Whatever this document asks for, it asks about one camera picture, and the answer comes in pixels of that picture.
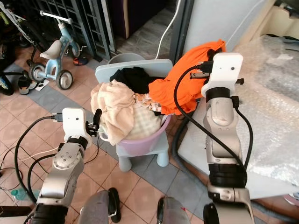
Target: purple laundry basket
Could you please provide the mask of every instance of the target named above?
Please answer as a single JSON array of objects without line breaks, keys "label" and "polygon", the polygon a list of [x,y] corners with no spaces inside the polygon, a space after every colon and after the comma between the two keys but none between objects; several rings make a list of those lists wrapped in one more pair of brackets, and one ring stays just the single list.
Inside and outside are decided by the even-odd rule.
[{"label": "purple laundry basket", "polygon": [[151,136],[140,140],[122,140],[117,145],[122,147],[129,155],[140,156],[146,155],[151,152],[156,143],[158,142],[160,135],[164,132],[171,119],[171,115],[168,115],[161,128]]}]

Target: orange shirt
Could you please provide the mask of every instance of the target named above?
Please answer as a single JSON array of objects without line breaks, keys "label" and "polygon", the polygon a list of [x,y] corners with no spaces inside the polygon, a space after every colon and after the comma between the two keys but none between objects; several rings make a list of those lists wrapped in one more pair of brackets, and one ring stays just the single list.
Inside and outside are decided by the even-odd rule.
[{"label": "orange shirt", "polygon": [[[199,45],[189,50],[171,69],[168,76],[162,80],[157,79],[149,84],[149,96],[160,103],[162,106],[161,113],[163,114],[181,114],[177,109],[174,99],[173,92],[176,83],[180,76],[190,67],[199,64],[199,62],[207,61],[207,52],[209,49],[217,50],[222,48],[225,52],[225,42],[219,40],[217,42],[209,42]],[[186,75],[181,81],[178,87],[178,103],[186,113],[192,112],[196,108],[195,99],[202,97],[201,87],[203,86],[204,79],[190,79],[189,75]]]}]

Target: chair leg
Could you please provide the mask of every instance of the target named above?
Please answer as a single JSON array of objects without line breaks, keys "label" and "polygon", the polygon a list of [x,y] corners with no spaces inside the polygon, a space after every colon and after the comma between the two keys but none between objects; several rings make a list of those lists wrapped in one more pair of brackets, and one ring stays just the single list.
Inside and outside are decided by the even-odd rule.
[{"label": "chair leg", "polygon": [[120,170],[123,172],[128,172],[132,167],[132,163],[128,157],[119,156],[118,162],[119,162]]},{"label": "chair leg", "polygon": [[157,163],[161,167],[166,167],[168,165],[169,163],[168,151],[158,154]]}]

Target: bubble wrap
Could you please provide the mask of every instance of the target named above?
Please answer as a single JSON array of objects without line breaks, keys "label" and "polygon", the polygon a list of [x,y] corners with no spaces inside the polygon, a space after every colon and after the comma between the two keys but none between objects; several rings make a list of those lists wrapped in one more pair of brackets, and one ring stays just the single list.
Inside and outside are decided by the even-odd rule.
[{"label": "bubble wrap", "polygon": [[[234,52],[244,57],[239,109],[254,133],[248,170],[299,186],[299,52],[267,35]],[[241,118],[237,131],[245,160],[249,132]]]}]

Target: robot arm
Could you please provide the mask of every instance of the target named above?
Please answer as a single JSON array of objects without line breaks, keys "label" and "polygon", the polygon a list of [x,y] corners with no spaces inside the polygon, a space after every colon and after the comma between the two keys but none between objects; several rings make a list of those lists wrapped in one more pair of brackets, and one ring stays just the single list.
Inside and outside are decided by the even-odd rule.
[{"label": "robot arm", "polygon": [[[242,60],[238,53],[216,54],[209,81],[201,90],[207,102],[204,127],[241,161],[241,144],[236,132],[238,116],[231,94]],[[206,155],[210,170],[207,190],[213,203],[204,208],[205,223],[254,224],[249,191],[245,188],[247,175],[238,161],[209,136]]]},{"label": "robot arm", "polygon": [[32,224],[64,224],[64,218],[73,199],[76,183],[84,168],[85,150],[92,144],[90,132],[96,134],[100,112],[95,114],[97,124],[86,124],[85,111],[65,108],[62,112],[65,143],[54,156],[52,169],[44,180]]}]

